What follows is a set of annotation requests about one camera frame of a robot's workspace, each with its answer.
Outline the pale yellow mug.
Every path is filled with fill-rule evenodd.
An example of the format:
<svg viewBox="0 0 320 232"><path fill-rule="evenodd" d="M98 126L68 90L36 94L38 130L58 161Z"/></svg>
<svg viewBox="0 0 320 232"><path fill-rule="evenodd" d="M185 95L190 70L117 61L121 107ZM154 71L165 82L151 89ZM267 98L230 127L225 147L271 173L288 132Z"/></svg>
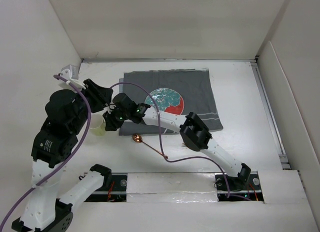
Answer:
<svg viewBox="0 0 320 232"><path fill-rule="evenodd" d="M89 130L95 136L103 136L105 134L105 121L101 114L92 114Z"/></svg>

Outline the teal and red plate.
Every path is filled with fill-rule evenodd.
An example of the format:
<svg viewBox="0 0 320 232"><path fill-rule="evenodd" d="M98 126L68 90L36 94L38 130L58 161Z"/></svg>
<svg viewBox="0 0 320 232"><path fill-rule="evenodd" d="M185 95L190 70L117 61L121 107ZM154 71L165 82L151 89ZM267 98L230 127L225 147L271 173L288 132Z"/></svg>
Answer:
<svg viewBox="0 0 320 232"><path fill-rule="evenodd" d="M176 115L183 113L184 99L177 91L170 88L158 88L153 90L150 95L156 101L160 111Z"/></svg>

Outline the grey cloth placemat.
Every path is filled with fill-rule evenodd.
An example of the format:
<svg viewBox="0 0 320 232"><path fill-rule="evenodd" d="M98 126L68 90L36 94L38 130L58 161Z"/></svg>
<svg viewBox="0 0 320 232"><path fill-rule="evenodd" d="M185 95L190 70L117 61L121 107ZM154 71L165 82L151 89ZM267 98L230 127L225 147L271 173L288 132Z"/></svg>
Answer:
<svg viewBox="0 0 320 232"><path fill-rule="evenodd" d="M184 100L181 115L196 113L210 131L223 130L207 69L150 70L125 73L119 92L125 93L137 104L156 104L150 93L158 88L177 91Z"/></svg>

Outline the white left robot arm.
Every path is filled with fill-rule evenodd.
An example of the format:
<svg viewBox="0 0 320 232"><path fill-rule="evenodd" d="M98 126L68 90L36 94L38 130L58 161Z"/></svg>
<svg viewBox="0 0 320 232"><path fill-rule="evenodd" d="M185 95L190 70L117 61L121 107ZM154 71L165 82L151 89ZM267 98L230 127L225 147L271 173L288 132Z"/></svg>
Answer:
<svg viewBox="0 0 320 232"><path fill-rule="evenodd" d="M66 231L74 212L97 190L111 186L111 169L99 164L70 191L58 197L63 167L82 145L91 123L91 115L111 102L113 90L92 80L84 88L54 92L45 106L47 118L36 135L31 156L32 188L23 215L12 222L15 231Z"/></svg>

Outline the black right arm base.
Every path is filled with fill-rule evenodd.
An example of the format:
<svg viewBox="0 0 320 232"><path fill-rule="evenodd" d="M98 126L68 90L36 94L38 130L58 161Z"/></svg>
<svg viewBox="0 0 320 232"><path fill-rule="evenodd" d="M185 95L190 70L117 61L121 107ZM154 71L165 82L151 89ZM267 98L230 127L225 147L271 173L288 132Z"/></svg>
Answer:
<svg viewBox="0 0 320 232"><path fill-rule="evenodd" d="M234 201L264 201L260 178L257 172L252 172L245 185L236 185L228 178L230 195L228 195L226 181L222 173L214 175L214 188L217 190L218 202Z"/></svg>

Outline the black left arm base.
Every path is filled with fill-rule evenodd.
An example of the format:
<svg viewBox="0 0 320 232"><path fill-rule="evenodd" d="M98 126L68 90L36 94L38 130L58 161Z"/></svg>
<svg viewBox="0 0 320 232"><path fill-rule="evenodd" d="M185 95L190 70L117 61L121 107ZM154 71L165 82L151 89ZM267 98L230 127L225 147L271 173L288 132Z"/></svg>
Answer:
<svg viewBox="0 0 320 232"><path fill-rule="evenodd" d="M126 173L113 173L109 187L96 190L85 202L126 202L127 184Z"/></svg>

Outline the copper spoon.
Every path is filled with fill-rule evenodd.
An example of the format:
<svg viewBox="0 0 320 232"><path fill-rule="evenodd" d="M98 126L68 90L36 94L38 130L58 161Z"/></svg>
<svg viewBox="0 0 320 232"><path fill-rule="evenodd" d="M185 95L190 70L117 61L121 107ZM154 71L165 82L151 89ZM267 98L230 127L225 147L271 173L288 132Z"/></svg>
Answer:
<svg viewBox="0 0 320 232"><path fill-rule="evenodd" d="M150 148L150 149L152 149L153 151L157 152L157 153L158 153L159 155L161 155L162 157L168 159L168 156L167 156L167 155L162 154L162 153L161 153L160 151L158 151L157 149L155 149L155 148L153 148L152 146L150 146L149 144L145 143L145 142L143 141L143 138L142 138L141 135L139 135L139 134L133 134L133 135L132 135L132 139L133 139L133 141L135 141L136 143L142 143L142 144L146 145L148 148Z"/></svg>

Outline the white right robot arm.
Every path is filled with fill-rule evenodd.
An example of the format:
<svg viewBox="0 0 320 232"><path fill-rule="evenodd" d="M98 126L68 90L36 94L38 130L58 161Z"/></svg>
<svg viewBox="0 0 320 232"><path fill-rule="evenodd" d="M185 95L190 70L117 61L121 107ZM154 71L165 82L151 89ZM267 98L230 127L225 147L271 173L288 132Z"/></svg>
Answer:
<svg viewBox="0 0 320 232"><path fill-rule="evenodd" d="M209 128L196 113L175 115L159 111L155 105L136 104L126 94L117 94L111 108L104 114L105 130L116 131L129 120L135 124L157 126L179 133L188 149L201 152L216 162L231 178L235 188L242 189L248 185L251 169L221 148L213 139Z"/></svg>

